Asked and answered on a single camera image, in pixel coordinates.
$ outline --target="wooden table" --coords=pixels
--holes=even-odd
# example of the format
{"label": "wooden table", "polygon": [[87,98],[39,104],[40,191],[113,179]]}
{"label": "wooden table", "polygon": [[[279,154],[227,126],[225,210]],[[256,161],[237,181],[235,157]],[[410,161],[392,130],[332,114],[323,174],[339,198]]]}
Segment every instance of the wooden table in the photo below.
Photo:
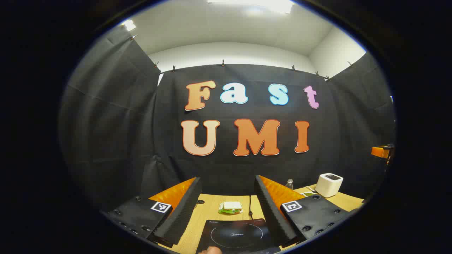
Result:
{"label": "wooden table", "polygon": [[[311,189],[314,189],[316,184],[309,186]],[[308,192],[310,191],[308,188],[303,187],[299,189],[295,189],[298,193]],[[187,229],[185,229],[182,238],[180,239],[177,245],[173,245],[172,248],[168,248],[166,246],[160,245],[164,248],[170,249],[175,252],[179,252],[182,254],[194,254],[196,253],[196,249],[198,248],[199,240],[201,239],[201,234],[204,229],[204,224],[206,220],[217,220],[217,221],[241,221],[241,220],[251,220],[251,217],[248,215],[250,211],[250,196],[219,196],[219,195],[208,195],[201,194],[199,195],[198,200],[204,200],[204,204],[196,205],[193,210],[192,217],[190,218],[190,222],[188,223]],[[355,198],[343,193],[337,193],[336,195],[327,198],[330,202],[335,204],[336,206],[346,210],[351,211],[355,208],[360,208],[362,205],[363,199]],[[218,207],[221,202],[224,201],[239,201],[243,205],[243,213],[235,214],[235,215],[224,215],[218,213]],[[253,212],[253,218],[259,219],[264,218],[264,214],[262,213],[262,209],[260,208],[259,200],[256,195],[251,196],[251,211]],[[294,245],[290,245],[286,248],[281,248],[281,250],[291,248]]]}

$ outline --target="power cord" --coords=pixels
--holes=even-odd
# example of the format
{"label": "power cord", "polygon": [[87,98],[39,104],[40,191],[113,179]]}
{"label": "power cord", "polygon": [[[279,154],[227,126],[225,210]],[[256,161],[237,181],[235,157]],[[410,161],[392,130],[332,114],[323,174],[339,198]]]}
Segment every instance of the power cord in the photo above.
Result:
{"label": "power cord", "polygon": [[251,211],[251,195],[250,195],[250,212],[248,214],[251,216],[251,219],[253,220],[253,212]]}

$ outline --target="induction cooktop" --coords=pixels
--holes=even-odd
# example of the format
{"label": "induction cooktop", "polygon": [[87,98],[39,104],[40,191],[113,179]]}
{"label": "induction cooktop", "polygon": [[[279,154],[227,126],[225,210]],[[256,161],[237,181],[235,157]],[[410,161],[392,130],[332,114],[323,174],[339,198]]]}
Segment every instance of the induction cooktop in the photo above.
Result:
{"label": "induction cooktop", "polygon": [[264,219],[246,221],[207,220],[196,253],[209,246],[223,254],[273,254],[281,249],[273,243]]}

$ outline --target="black fabric backdrop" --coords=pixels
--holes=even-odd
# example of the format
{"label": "black fabric backdrop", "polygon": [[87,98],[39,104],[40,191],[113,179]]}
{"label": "black fabric backdrop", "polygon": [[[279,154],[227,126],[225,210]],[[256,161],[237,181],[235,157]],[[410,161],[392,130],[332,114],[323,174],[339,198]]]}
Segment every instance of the black fabric backdrop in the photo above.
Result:
{"label": "black fabric backdrop", "polygon": [[[258,65],[211,65],[165,72],[140,49],[130,33],[116,28],[87,53],[71,77],[62,99],[61,146],[74,180],[102,210],[111,210],[134,195],[152,196],[199,176],[203,192],[222,195],[254,193],[254,175],[299,188],[322,173],[344,177],[341,192],[365,198],[384,175],[383,159],[371,147],[394,141],[394,113],[384,75],[366,54],[326,82],[321,77],[285,68]],[[186,85],[213,80],[206,107],[187,112]],[[246,87],[245,104],[221,102],[223,85]],[[271,104],[268,86],[285,85],[286,105]],[[312,109],[303,89],[317,92]],[[233,155],[238,131],[234,121],[249,118],[259,131],[277,119],[280,154]],[[196,144],[206,143],[206,120],[218,120],[217,145],[207,156],[182,146],[183,120],[196,120]],[[297,154],[296,121],[308,121],[309,151]]]}
{"label": "black fabric backdrop", "polygon": [[[205,108],[185,111],[185,86],[208,80],[217,86],[210,90]],[[249,99],[245,104],[221,102],[222,87],[231,82],[246,87]],[[286,105],[270,102],[268,86],[272,83],[288,88]],[[303,91],[308,85],[317,92],[318,109],[309,106]],[[281,184],[292,178],[294,187],[299,188],[316,183],[322,173],[334,173],[344,177],[341,192],[365,198],[377,187],[385,170],[382,159],[370,154],[371,147],[393,141],[394,115],[389,96],[384,76],[368,54],[328,82],[306,72],[258,65],[211,65],[169,71],[160,82],[155,104],[155,169],[169,186],[200,176],[204,193],[223,195],[253,193],[256,174]],[[239,118],[251,119],[258,131],[265,120],[279,120],[279,155],[234,156],[238,137],[234,121]],[[206,143],[202,123],[220,121],[213,153],[194,156],[184,150],[180,126],[184,120],[199,122],[198,146]],[[296,121],[310,124],[306,153],[294,152]]]}
{"label": "black fabric backdrop", "polygon": [[153,155],[160,70],[130,37],[121,26],[99,39],[75,69],[61,103],[60,141],[69,171],[105,211],[140,192]]}

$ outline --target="pink letter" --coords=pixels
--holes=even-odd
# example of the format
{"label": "pink letter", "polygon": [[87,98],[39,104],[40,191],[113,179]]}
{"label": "pink letter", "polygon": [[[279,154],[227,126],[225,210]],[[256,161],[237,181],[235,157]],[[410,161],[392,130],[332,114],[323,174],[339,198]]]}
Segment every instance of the pink letter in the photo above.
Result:
{"label": "pink letter", "polygon": [[311,86],[307,86],[303,89],[303,91],[305,91],[305,93],[307,93],[308,95],[308,102],[309,102],[309,106],[311,106],[311,108],[313,109],[318,109],[319,108],[319,103],[315,101],[314,95],[317,95],[317,93],[312,90]]}

